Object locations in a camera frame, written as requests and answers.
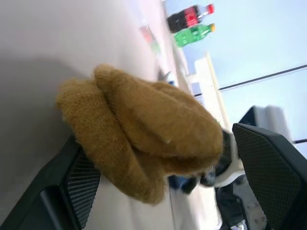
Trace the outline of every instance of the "red bottle cap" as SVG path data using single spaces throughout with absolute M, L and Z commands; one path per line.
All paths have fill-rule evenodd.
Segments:
M 207 6 L 208 14 L 214 13 L 214 6 L 213 4 L 210 4 Z

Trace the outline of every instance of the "soda bottle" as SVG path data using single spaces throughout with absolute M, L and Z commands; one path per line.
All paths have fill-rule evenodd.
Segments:
M 170 31 L 172 33 L 177 33 L 181 30 L 199 24 L 206 15 L 213 12 L 213 4 L 208 6 L 195 5 L 178 13 L 172 14 L 167 18 L 167 23 Z
M 210 25 L 199 24 L 180 31 L 174 35 L 178 47 L 186 46 L 187 44 L 200 41 L 205 38 L 210 32 L 215 31 L 214 23 Z

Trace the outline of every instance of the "bottle label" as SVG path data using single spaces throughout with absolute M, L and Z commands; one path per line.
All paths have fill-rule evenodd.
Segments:
M 188 27 L 197 25 L 197 15 L 194 7 L 190 7 L 184 10 Z

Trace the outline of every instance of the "fuzzy fabric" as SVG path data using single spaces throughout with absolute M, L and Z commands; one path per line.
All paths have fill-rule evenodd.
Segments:
M 162 201 L 165 176 L 204 172 L 223 151 L 220 125 L 193 96 L 108 65 L 64 83 L 57 105 L 101 173 L 144 203 Z

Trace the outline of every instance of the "green soda bottle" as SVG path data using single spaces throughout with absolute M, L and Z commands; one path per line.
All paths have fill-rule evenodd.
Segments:
M 210 32 L 215 31 L 215 25 L 198 24 L 186 30 L 180 31 L 174 35 L 178 47 L 186 46 L 187 44 L 200 41 L 205 38 Z

